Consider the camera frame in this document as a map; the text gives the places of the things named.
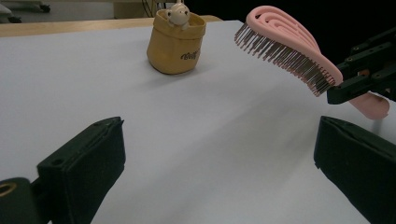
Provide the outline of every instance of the white table surface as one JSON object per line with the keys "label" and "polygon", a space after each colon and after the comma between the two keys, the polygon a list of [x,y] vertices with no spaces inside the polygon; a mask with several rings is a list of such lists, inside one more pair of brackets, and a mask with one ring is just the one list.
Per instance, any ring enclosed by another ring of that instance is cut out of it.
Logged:
{"label": "white table surface", "polygon": [[381,125],[394,143],[395,112],[327,105],[238,48],[241,25],[208,23],[178,77],[150,66],[151,27],[0,38],[0,179],[35,180],[51,152],[120,116],[125,170],[94,224],[367,223],[314,164],[319,118]]}

